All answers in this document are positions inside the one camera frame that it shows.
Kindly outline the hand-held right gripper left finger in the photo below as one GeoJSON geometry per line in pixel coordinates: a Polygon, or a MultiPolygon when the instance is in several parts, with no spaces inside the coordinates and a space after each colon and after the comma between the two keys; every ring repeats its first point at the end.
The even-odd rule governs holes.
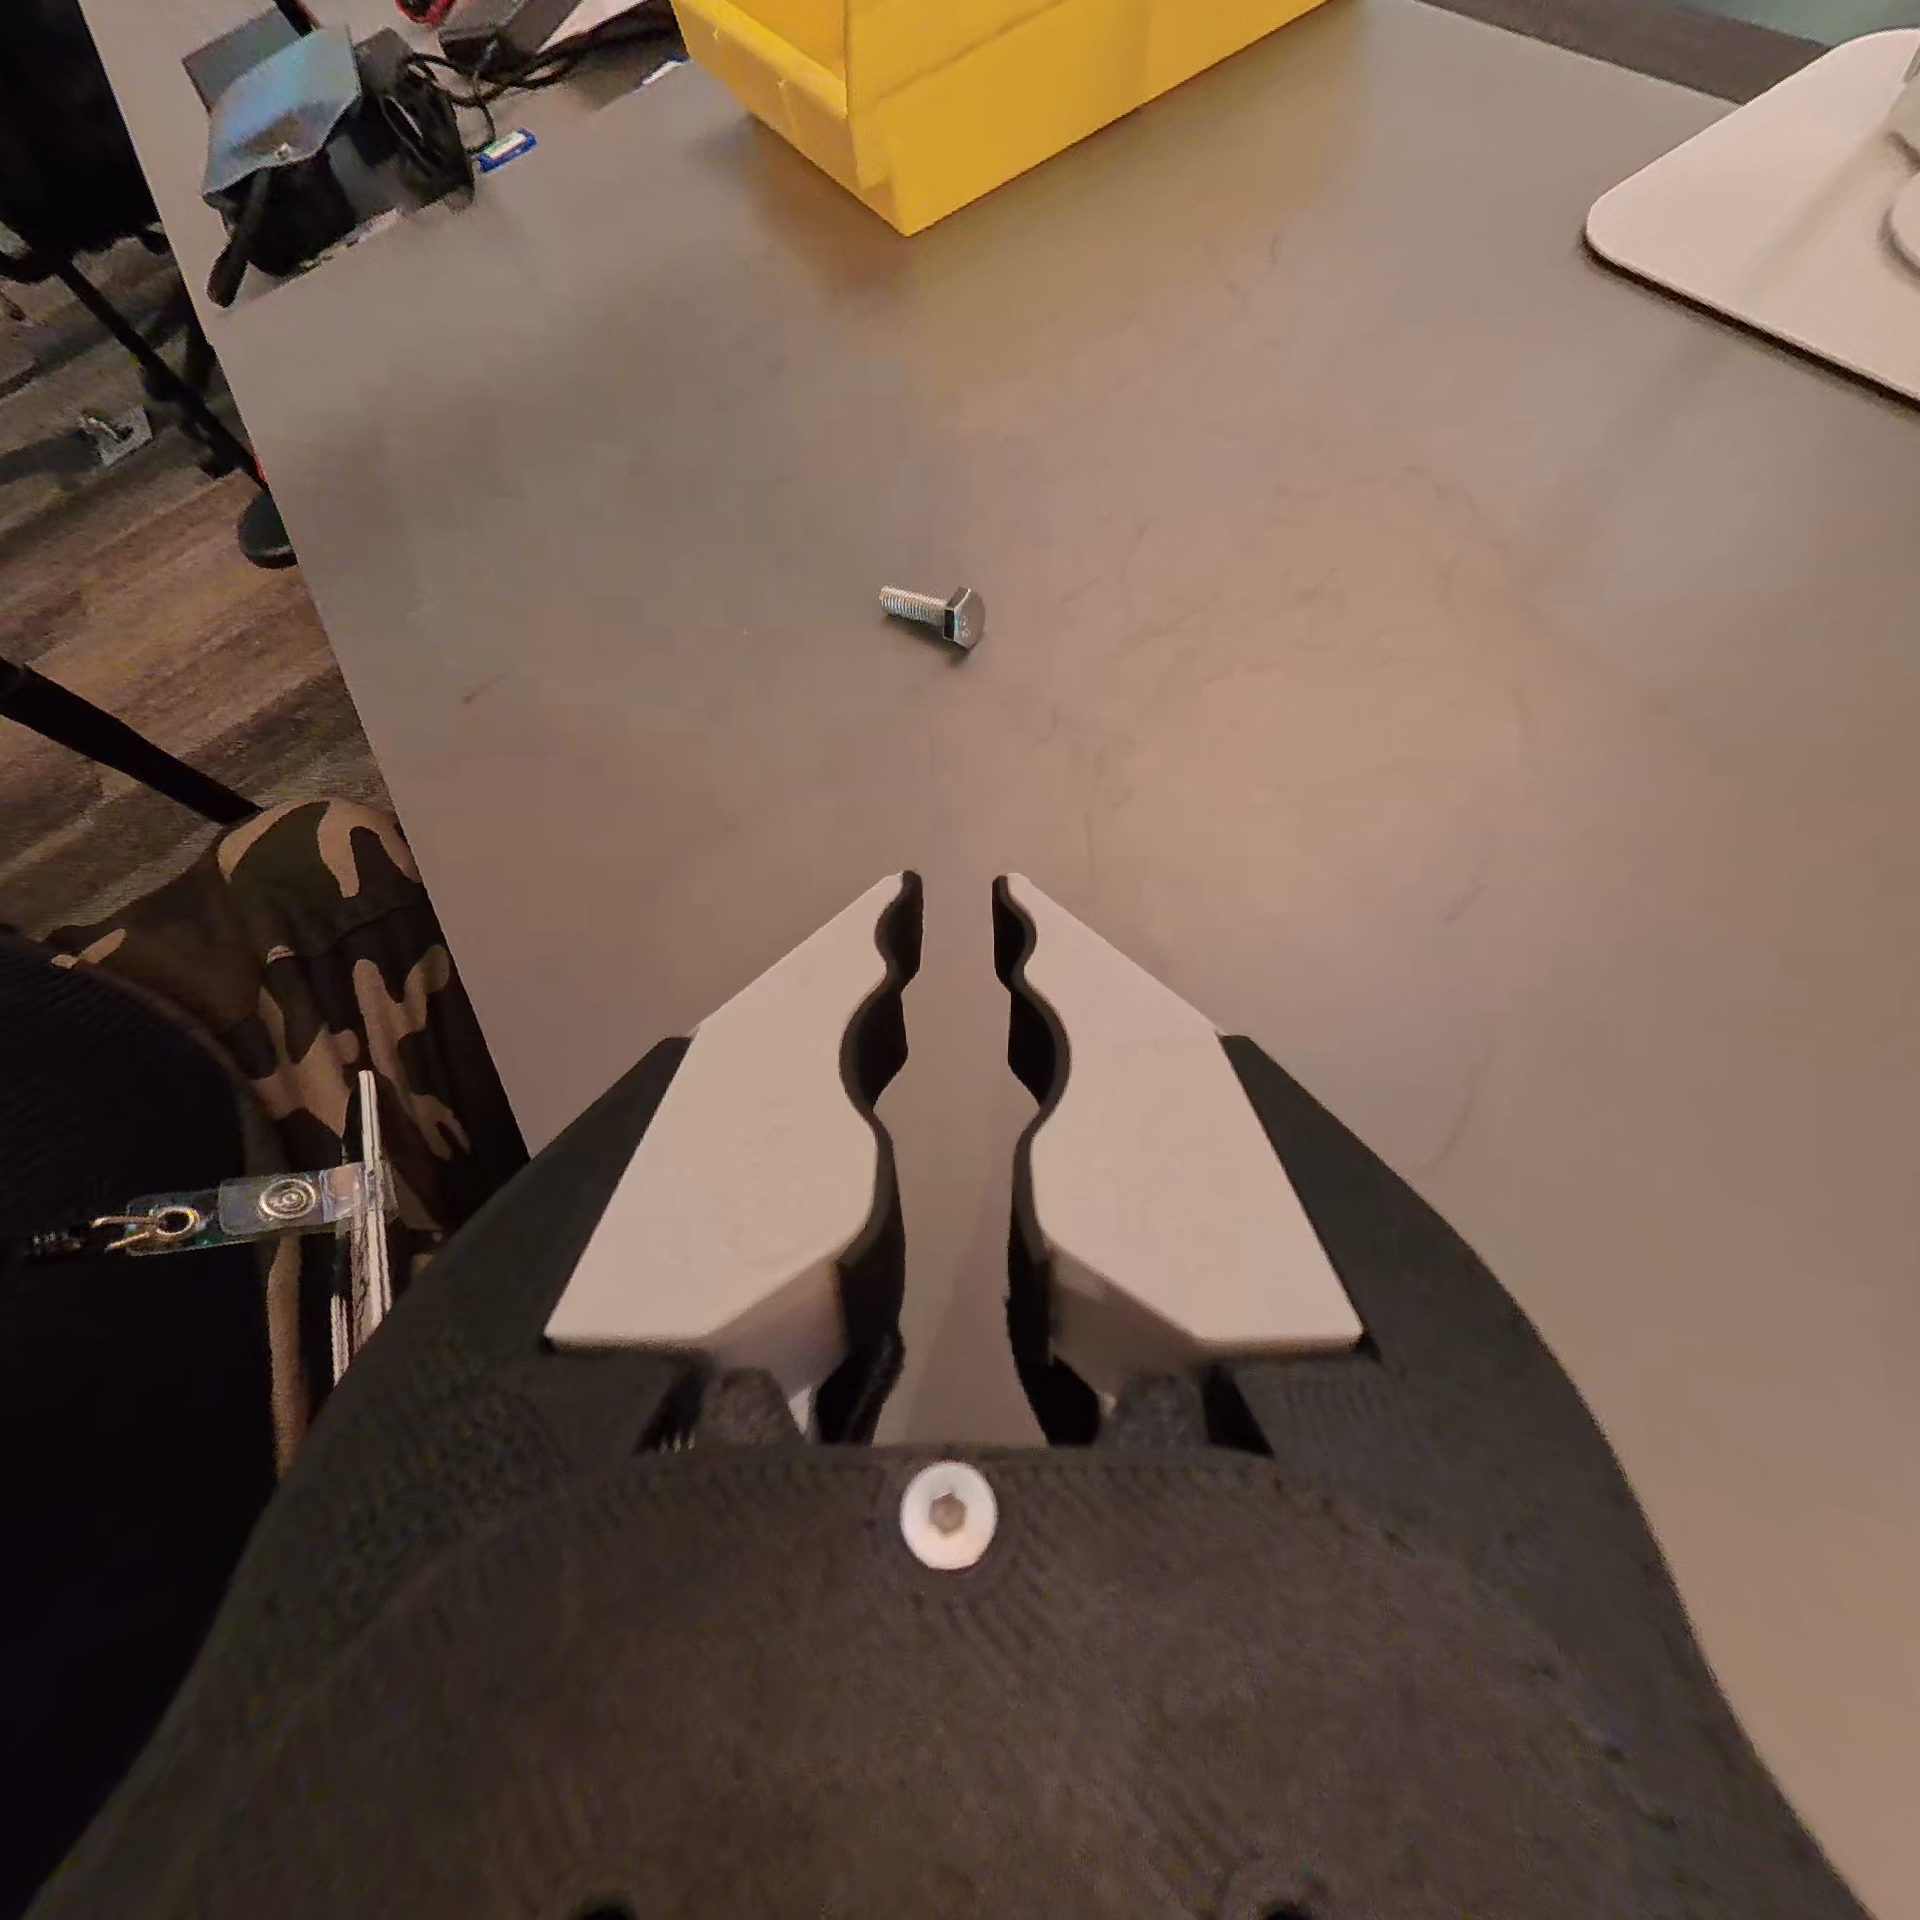
{"type": "Polygon", "coordinates": [[[699,1359],[867,1446],[904,1364],[906,1222],[880,1094],[906,1065],[924,883],[883,875],[686,1040],[553,1306],[565,1354],[699,1359]]]}

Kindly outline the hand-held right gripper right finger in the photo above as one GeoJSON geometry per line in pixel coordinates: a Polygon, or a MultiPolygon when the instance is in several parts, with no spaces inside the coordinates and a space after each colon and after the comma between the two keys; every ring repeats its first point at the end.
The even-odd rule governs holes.
{"type": "Polygon", "coordinates": [[[1241,1082],[1227,1036],[1027,875],[992,884],[1014,1144],[1006,1334],[1053,1448],[1126,1388],[1360,1354],[1364,1326],[1241,1082]]]}

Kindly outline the silver hex bolt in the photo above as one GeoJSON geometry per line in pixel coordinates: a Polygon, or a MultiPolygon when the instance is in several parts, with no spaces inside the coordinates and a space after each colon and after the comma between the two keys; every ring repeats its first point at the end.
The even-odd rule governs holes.
{"type": "Polygon", "coordinates": [[[969,654],[986,633],[986,600],[960,587],[949,598],[885,585],[877,593],[880,612],[889,620],[924,628],[957,654],[969,654]]]}

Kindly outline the yellow plastic bin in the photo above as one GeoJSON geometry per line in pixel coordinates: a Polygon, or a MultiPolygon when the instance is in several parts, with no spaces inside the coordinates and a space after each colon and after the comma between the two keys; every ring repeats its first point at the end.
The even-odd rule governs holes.
{"type": "Polygon", "coordinates": [[[1314,2],[675,2],[691,59],[904,235],[1314,2]]]}

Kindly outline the white badge card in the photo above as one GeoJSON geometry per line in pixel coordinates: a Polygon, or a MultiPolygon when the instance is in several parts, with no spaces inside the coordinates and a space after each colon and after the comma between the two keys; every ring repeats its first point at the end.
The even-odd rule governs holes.
{"type": "Polygon", "coordinates": [[[334,1238],[326,1281],[330,1384],[346,1378],[394,1310],[394,1222],[397,1188],[386,1155],[377,1079],[354,1082],[346,1162],[320,1178],[320,1226],[334,1238]]]}

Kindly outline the metal badge clip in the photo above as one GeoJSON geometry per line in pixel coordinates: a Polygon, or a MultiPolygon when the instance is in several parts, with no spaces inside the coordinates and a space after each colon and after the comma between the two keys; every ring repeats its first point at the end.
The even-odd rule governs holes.
{"type": "Polygon", "coordinates": [[[386,1226],[395,1215],[394,1178],[350,1162],[200,1191],[146,1194],[102,1217],[6,1239],[5,1254],[21,1265],[201,1256],[289,1238],[340,1238],[386,1226]]]}

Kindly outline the camouflage pants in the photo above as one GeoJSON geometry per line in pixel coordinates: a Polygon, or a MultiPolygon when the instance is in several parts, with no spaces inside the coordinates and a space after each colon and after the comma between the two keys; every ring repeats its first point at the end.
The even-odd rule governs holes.
{"type": "MultiPolygon", "coordinates": [[[[66,970],[153,994],[209,1038],[285,1168],[346,1156],[354,1082],[372,1070],[397,1188],[397,1289],[526,1163],[449,936],[379,808],[272,808],[163,884],[30,939],[66,970]]],[[[326,1395],[326,1361],[308,1359],[305,1331],[320,1281],[291,1239],[269,1239],[261,1263],[280,1473],[326,1395]]]]}

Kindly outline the person's black top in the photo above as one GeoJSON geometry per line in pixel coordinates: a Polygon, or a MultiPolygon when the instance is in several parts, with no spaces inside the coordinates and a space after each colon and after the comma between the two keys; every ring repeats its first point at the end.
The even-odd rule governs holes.
{"type": "Polygon", "coordinates": [[[289,1159],[153,994],[2,948],[2,1912],[128,1776],[277,1482],[261,1254],[35,1254],[289,1159]]]}

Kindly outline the black tripod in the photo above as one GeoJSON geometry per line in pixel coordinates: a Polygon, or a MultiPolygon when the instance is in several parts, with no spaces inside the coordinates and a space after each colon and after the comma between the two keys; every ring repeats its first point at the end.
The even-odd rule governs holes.
{"type": "MultiPolygon", "coordinates": [[[[212,410],[210,380],[217,370],[201,314],[187,289],[172,297],[156,332],[141,332],[82,273],[75,257],[45,249],[2,255],[5,289],[57,282],[134,359],[148,400],[174,412],[184,435],[196,444],[209,475],[242,473],[253,498],[236,524],[242,555],[258,570],[291,570],[297,562],[265,473],[251,446],[212,410]]],[[[216,777],[187,767],[130,724],[61,688],[37,670],[2,660],[2,716],[181,806],[210,826],[236,827],[261,814],[261,806],[216,777]]]]}

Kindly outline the white book stand wooden board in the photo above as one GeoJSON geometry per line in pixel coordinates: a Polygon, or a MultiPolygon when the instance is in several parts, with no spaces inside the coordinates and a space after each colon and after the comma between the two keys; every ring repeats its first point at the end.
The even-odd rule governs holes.
{"type": "Polygon", "coordinates": [[[1652,290],[1917,400],[1917,33],[1850,40],[1587,215],[1652,290]]]}

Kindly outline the blue grey pouch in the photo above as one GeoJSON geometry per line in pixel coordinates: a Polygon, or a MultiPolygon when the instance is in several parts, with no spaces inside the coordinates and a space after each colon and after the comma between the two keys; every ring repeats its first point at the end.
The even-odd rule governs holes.
{"type": "Polygon", "coordinates": [[[348,27],[297,34],[238,73],[209,110],[206,203],[324,153],[364,98],[348,27]]]}

